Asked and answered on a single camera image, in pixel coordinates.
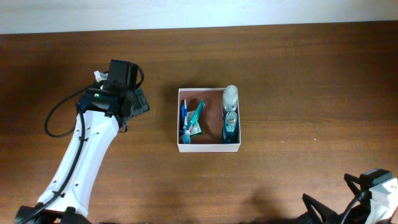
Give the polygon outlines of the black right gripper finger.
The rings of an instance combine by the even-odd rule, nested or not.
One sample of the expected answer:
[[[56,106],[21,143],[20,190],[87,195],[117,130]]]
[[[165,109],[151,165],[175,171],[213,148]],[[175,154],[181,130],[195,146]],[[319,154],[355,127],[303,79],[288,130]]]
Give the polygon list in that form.
[[[345,174],[344,180],[357,199],[365,199],[369,197],[369,181],[364,174],[355,177],[351,174]]]
[[[327,224],[340,222],[340,216],[318,200],[307,194],[303,194],[302,200],[313,223]]]

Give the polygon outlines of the green toothpaste tube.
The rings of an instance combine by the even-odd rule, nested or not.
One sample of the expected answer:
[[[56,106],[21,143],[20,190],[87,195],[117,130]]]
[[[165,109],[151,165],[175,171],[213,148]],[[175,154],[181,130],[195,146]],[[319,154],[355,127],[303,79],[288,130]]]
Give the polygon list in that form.
[[[201,100],[199,102],[196,110],[194,110],[195,113],[194,113],[194,115],[192,116],[190,122],[187,125],[187,131],[189,132],[189,134],[192,131],[193,126],[198,122],[204,107],[205,107],[205,101]]]

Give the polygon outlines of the green white sachet packet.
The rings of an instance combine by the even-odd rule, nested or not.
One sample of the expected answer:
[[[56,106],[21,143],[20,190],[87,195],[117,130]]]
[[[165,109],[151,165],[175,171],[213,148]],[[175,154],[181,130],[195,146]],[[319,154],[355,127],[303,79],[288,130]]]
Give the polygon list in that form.
[[[189,111],[189,112],[187,113],[187,118],[188,118],[187,123],[190,122],[190,120],[191,120],[192,116],[194,115],[194,113],[195,113],[194,111]],[[202,130],[201,130],[201,127],[200,127],[199,123],[197,122],[197,123],[193,126],[193,129],[192,129],[192,131],[190,132],[190,135],[191,135],[191,136],[200,136],[200,135],[202,135],[202,134],[203,134],[203,132],[202,132]]]

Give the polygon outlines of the clear spray bottle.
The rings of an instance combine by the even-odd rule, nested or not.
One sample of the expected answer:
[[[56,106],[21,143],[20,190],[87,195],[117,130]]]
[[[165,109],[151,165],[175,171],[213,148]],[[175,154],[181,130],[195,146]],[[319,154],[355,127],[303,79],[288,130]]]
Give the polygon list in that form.
[[[224,117],[228,111],[236,111],[238,107],[238,88],[229,85],[225,88],[222,96],[221,116]]]

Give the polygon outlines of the blue liquid bottle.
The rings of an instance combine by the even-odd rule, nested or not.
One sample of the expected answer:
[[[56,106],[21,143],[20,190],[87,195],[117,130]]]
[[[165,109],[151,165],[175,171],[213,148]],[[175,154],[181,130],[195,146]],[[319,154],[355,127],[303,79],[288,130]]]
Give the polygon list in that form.
[[[235,144],[238,138],[238,114],[228,111],[224,117],[223,144]]]

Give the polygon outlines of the blue toothbrush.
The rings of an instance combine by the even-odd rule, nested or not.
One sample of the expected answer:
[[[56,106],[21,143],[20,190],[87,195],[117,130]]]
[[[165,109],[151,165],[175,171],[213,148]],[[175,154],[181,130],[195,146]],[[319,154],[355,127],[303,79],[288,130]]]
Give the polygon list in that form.
[[[184,144],[190,144],[190,134],[187,131],[187,125],[188,125],[188,123],[187,123],[187,120],[188,120],[188,118],[187,118],[187,101],[183,100],[182,102],[185,103],[185,124],[184,124],[184,134],[182,135],[182,141]]]

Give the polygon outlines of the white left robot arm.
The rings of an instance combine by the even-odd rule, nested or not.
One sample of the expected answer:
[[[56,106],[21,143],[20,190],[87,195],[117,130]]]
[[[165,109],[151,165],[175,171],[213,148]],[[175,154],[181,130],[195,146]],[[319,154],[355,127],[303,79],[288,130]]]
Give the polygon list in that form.
[[[72,138],[48,187],[33,207],[21,206],[15,223],[88,223],[90,195],[103,157],[113,139],[128,131],[128,122],[149,111],[141,88],[144,72],[135,63],[112,59],[109,69],[95,72],[94,83],[75,96]]]

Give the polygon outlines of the white cardboard box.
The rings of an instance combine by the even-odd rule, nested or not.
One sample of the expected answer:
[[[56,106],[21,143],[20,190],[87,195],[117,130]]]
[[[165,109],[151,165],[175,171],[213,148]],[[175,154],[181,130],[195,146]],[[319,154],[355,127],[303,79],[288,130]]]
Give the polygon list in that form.
[[[236,142],[223,143],[223,118],[221,115],[223,88],[180,88],[177,100],[177,147],[180,152],[237,152],[241,145],[241,125],[237,122]],[[203,100],[205,107],[198,124],[202,134],[191,138],[190,144],[182,141],[181,104],[187,101],[189,111],[193,111]]]

